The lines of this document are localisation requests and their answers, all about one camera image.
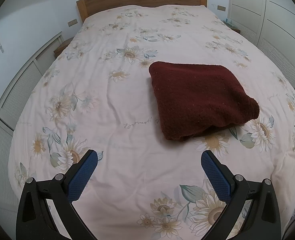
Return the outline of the dark red knitted sweater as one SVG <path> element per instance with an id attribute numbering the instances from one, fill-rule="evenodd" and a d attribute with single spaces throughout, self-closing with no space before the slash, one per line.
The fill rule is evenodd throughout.
<path id="1" fill-rule="evenodd" d="M 258 102 L 224 66 L 158 61 L 149 73 L 168 140 L 209 135 L 259 116 Z"/>

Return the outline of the white wardrobe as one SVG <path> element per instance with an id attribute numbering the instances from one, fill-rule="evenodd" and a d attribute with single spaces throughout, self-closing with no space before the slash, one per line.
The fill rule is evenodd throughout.
<path id="1" fill-rule="evenodd" d="M 230 0 L 228 20 L 275 63 L 295 89 L 294 2 Z"/>

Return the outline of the right wooden nightstand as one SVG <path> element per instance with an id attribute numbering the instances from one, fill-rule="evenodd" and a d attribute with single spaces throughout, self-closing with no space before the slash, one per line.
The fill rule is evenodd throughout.
<path id="1" fill-rule="evenodd" d="M 232 29 L 233 31 L 235 31 L 238 34 L 241 34 L 241 30 L 232 23 L 232 20 L 229 18 L 226 18 L 226 20 L 223 20 L 223 23 L 228 26 L 230 29 Z"/>

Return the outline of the wooden nightstand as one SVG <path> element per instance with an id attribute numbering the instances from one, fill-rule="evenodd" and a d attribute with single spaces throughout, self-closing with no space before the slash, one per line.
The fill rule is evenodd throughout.
<path id="1" fill-rule="evenodd" d="M 57 47 L 54 50 L 54 56 L 57 58 L 62 53 L 62 51 L 64 51 L 67 48 L 67 46 L 70 44 L 70 42 L 72 40 L 73 40 L 73 38 L 69 38 L 69 39 L 63 41 L 63 43 L 60 44 L 59 47 Z"/>
<path id="2" fill-rule="evenodd" d="M 238 34 L 241 34 L 241 30 L 232 23 L 232 20 L 229 18 L 226 18 L 226 20 L 223 20 L 223 23 L 228 26 L 230 29 L 232 29 L 233 31 L 235 31 Z"/>

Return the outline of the pink floral bed cover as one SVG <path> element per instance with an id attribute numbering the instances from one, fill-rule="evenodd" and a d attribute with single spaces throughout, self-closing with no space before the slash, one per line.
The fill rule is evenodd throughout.
<path id="1" fill-rule="evenodd" d="M 165 139 L 149 66 L 222 65 L 260 107 L 247 124 Z M 92 178 L 74 206 L 99 239 L 200 239 L 224 203 L 200 165 L 211 150 L 233 173 L 269 178 L 281 228 L 295 210 L 295 90 L 257 47 L 204 6 L 126 6 L 87 18 L 32 91 L 13 134 L 9 180 L 64 173 L 88 150 Z"/>

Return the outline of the left wooden nightstand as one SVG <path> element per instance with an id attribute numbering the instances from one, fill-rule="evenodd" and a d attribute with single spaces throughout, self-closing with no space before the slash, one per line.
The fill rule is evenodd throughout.
<path id="1" fill-rule="evenodd" d="M 63 43 L 60 44 L 59 47 L 57 47 L 54 50 L 54 56 L 57 58 L 62 53 L 62 51 L 64 51 L 67 48 L 67 46 L 70 44 L 70 42 L 72 40 L 73 40 L 73 38 L 69 38 L 69 39 L 63 41 Z"/>

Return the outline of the right wall switch plate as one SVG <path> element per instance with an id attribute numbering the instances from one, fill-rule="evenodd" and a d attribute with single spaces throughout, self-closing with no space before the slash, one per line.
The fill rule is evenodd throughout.
<path id="1" fill-rule="evenodd" d="M 217 6 L 217 9 L 218 9 L 219 11 L 226 11 L 226 7 L 221 6 L 221 5 L 218 5 L 218 6 Z"/>

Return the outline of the wall switch plate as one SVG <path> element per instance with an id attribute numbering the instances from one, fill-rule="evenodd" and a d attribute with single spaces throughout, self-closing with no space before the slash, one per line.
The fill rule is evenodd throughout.
<path id="1" fill-rule="evenodd" d="M 71 27 L 73 25 L 77 24 L 77 19 L 73 19 L 71 21 L 68 22 L 68 27 Z"/>
<path id="2" fill-rule="evenodd" d="M 226 11 L 226 7 L 221 6 L 221 5 L 218 5 L 218 6 L 217 6 L 217 9 L 218 9 L 219 11 Z"/>

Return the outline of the left wall switch plate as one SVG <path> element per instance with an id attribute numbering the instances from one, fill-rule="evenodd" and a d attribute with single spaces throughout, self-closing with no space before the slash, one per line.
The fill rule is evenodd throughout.
<path id="1" fill-rule="evenodd" d="M 77 24 L 77 19 L 73 19 L 71 21 L 68 22 L 68 27 L 71 27 L 73 25 Z"/>

